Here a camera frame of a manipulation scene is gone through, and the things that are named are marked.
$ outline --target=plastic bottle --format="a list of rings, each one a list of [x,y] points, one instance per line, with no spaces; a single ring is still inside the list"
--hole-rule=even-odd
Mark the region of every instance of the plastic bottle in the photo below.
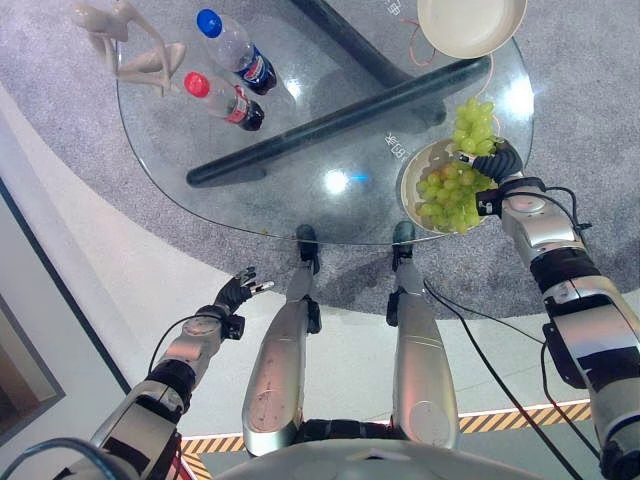
[[[199,72],[184,77],[184,88],[194,97],[202,99],[209,113],[235,123],[244,130],[260,128],[264,112],[260,105],[247,99],[242,87],[233,86],[220,77],[207,78]]]
[[[259,95],[276,86],[273,65],[256,48],[242,25],[209,9],[200,10],[196,23],[208,38],[209,54],[221,67],[234,72]]]

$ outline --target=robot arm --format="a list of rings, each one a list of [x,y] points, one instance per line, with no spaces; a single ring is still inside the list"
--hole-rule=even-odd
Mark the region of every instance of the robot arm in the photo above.
[[[273,286],[272,282],[256,284],[254,277],[253,267],[239,273],[222,288],[213,305],[200,308],[187,320],[147,378],[91,438],[94,446],[127,472],[123,480],[166,478],[180,443],[176,424],[189,408],[191,392],[222,342],[242,337],[244,318],[234,312],[247,299]],[[91,463],[81,460],[56,480],[63,478],[103,477]]]
[[[538,178],[523,177],[508,142],[493,157],[463,158],[498,189],[478,193],[480,215],[498,215],[542,292],[550,323],[543,327],[566,383],[586,388],[606,478],[640,475],[640,322],[615,285],[593,264],[580,226],[543,195]]]

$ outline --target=bottle label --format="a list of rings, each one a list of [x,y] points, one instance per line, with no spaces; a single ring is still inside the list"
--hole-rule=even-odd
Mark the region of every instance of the bottle label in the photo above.
[[[267,62],[255,46],[253,47],[253,58],[249,66],[236,72],[242,79],[251,86],[262,85],[267,80]]]
[[[236,106],[233,108],[233,112],[227,115],[225,120],[229,123],[240,123],[247,116],[249,111],[249,100],[244,93],[244,90],[240,85],[235,86],[236,89]]]

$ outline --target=yellow and black hazard stripe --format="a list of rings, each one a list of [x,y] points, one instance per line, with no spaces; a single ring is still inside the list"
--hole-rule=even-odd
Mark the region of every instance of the yellow and black hazard stripe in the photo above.
[[[559,405],[567,418],[572,421],[586,420],[591,417],[588,401],[571,402]],[[531,419],[540,426],[565,423],[564,418],[551,405],[526,408]],[[462,433],[485,433],[500,430],[511,430],[529,427],[527,419],[517,409],[500,410],[464,414],[460,416],[460,431]]]
[[[566,402],[559,405],[567,418],[572,421],[587,420],[591,417],[588,400]],[[564,423],[565,420],[551,405],[525,408],[529,416],[540,426]],[[529,427],[524,415],[517,409],[493,410],[489,412],[466,413],[460,415],[460,431],[465,434],[486,433]],[[214,435],[205,437],[184,437],[182,458],[197,480],[212,480],[211,474],[202,463],[204,453],[240,452],[246,450],[242,435]]]

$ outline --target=red bottle cap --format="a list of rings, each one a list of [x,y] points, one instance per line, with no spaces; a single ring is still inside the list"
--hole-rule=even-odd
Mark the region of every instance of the red bottle cap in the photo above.
[[[209,94],[209,80],[198,72],[189,72],[184,77],[184,88],[194,97],[204,98]]]

